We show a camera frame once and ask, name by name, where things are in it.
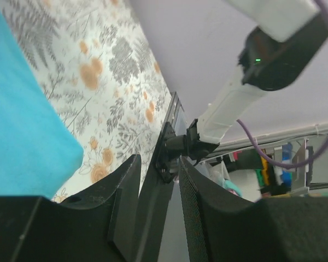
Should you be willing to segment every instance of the hole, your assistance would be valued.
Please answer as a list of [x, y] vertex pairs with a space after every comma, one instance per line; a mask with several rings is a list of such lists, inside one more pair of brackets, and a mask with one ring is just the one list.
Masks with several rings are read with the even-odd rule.
[[66, 198], [65, 201], [63, 201], [64, 203], [76, 203], [81, 201], [81, 197], [77, 196], [77, 195], [72, 195], [69, 198]]

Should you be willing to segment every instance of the red item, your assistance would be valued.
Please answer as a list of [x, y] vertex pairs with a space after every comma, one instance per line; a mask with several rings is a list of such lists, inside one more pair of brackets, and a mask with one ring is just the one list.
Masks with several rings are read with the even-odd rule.
[[235, 160], [238, 160], [238, 154], [241, 153], [241, 151], [233, 152], [233, 157]]

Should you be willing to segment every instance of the black plastic part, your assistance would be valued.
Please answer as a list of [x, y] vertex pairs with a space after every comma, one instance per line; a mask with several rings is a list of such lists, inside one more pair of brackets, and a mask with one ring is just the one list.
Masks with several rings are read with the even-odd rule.
[[237, 170], [263, 169], [261, 157], [255, 149], [245, 150], [239, 153], [238, 160], [235, 163]]
[[201, 160], [202, 158], [212, 153], [220, 145], [201, 142], [199, 134], [197, 132], [197, 122], [198, 119], [194, 119], [190, 127], [187, 129], [187, 156], [190, 157], [192, 160]]
[[158, 261], [173, 186], [173, 181], [165, 183], [155, 165], [150, 165], [137, 206], [134, 262]]
[[[172, 147], [172, 151], [169, 151], [167, 145]], [[179, 136], [175, 136], [175, 131], [171, 124], [166, 122], [158, 139], [158, 153], [154, 153], [156, 167], [166, 183], [172, 182], [176, 175], [170, 173], [171, 161], [181, 155], [183, 145], [184, 141]]]
[[309, 185], [310, 190], [328, 189], [328, 183], [312, 183]]
[[[313, 146], [307, 146], [306, 150], [308, 151], [308, 158], [312, 158], [314, 154]], [[313, 161], [308, 164], [308, 172], [306, 173], [306, 186], [310, 186], [313, 176]]]
[[276, 91], [293, 83], [328, 38], [319, 13], [289, 40], [279, 43], [258, 27], [245, 42], [239, 57], [244, 69], [242, 84]]
[[179, 162], [191, 262], [328, 262], [328, 197], [251, 203]]
[[0, 262], [131, 262], [140, 169], [132, 156], [61, 204], [0, 197]]
[[170, 183], [176, 176], [176, 172], [170, 172], [170, 167], [172, 162], [177, 161], [180, 156], [190, 157], [198, 163], [219, 146], [219, 144], [209, 144], [199, 140], [197, 122], [197, 119], [192, 122], [187, 129], [186, 135], [178, 136], [175, 135], [171, 124], [169, 122], [165, 123], [163, 135], [159, 139], [161, 146], [156, 167], [166, 183]]

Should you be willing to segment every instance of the gray fern pattern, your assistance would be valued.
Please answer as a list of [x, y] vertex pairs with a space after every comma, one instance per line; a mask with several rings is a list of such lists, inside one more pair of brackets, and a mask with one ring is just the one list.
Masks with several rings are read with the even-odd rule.
[[114, 57], [109, 60], [109, 70], [120, 84], [129, 84], [131, 77], [138, 77], [138, 63], [131, 57], [132, 53], [128, 41], [124, 37], [118, 38], [112, 48]]
[[46, 68], [49, 59], [56, 62], [52, 48], [53, 38], [60, 37], [56, 19], [39, 2], [5, 0], [5, 3], [10, 8], [2, 8], [2, 14], [30, 65], [38, 69], [37, 59]]
[[141, 184], [171, 96], [129, 0], [0, 0], [42, 92], [84, 149], [59, 202], [142, 158]]

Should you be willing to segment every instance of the black bracket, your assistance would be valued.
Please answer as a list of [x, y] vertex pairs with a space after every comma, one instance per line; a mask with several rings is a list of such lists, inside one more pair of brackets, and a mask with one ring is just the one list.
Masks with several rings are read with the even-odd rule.
[[159, 153], [156, 160], [156, 168], [164, 182], [170, 183], [175, 177], [175, 173], [170, 173], [172, 158], [169, 157], [166, 148], [166, 141], [175, 138], [175, 131], [169, 122], [166, 122], [162, 131], [159, 143]]
[[158, 140], [159, 152], [156, 168], [166, 183], [170, 183], [177, 172], [171, 167], [178, 166], [180, 156], [189, 157], [199, 163], [201, 159], [212, 153], [219, 145], [201, 142], [197, 134], [197, 119], [187, 129], [185, 135], [175, 135], [169, 122], [165, 123], [161, 139]]

